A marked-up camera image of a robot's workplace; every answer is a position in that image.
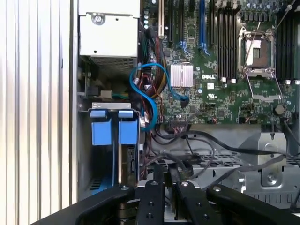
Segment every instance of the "heatsink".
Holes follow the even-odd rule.
[[[193,64],[174,64],[170,69],[171,87],[191,88],[194,85]]]

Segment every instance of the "chip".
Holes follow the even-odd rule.
[[[191,105],[191,106],[189,107],[189,111],[190,111],[190,113],[195,113],[195,112],[196,112],[196,106]]]
[[[218,116],[219,116],[219,117],[224,117],[224,116],[225,116],[224,110],[219,110]]]
[[[171,56],[171,51],[170,50],[165,50],[164,54],[166,57],[170,57]]]

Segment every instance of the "pcie slot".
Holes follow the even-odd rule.
[[[179,37],[184,41],[184,0],[179,0]]]
[[[280,21],[284,13],[277,16]],[[299,13],[289,12],[276,31],[276,78],[279,82],[294,80],[295,72],[295,18]]]
[[[174,42],[173,26],[174,26],[174,0],[168,2],[168,22],[169,22],[169,43]]]
[[[158,1],[158,37],[165,38],[165,0]]]
[[[200,0],[199,2],[199,38],[198,38],[198,49],[203,50],[206,55],[209,56],[207,52],[206,43],[206,24],[205,24],[205,0]]]
[[[218,10],[218,77],[237,78],[237,12],[232,7]]]
[[[217,44],[215,0],[210,0],[210,44]]]

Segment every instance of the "capacitor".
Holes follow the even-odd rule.
[[[202,92],[203,92],[202,88],[199,88],[199,89],[198,89],[198,94],[201,95]]]
[[[276,107],[274,107],[273,112],[277,116],[281,116],[285,113],[285,107],[281,104],[278,104]]]

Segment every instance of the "metal bar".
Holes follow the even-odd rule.
[[[177,182],[174,186],[177,219],[190,218],[194,225],[222,224],[221,217],[214,211],[206,199],[206,194],[200,188],[195,188],[189,181]]]
[[[137,225],[163,225],[165,212],[165,187],[163,182],[150,180],[145,185],[136,216]]]
[[[158,180],[161,182],[165,181],[164,172],[163,172],[162,166],[160,164],[154,165],[153,172],[154,172],[154,180]]]
[[[300,224],[299,217],[223,185],[207,188],[206,195],[208,200],[233,211],[247,224]]]
[[[121,203],[133,195],[133,187],[112,187],[47,216],[32,225],[78,225],[81,223],[83,216],[88,213],[107,205]]]

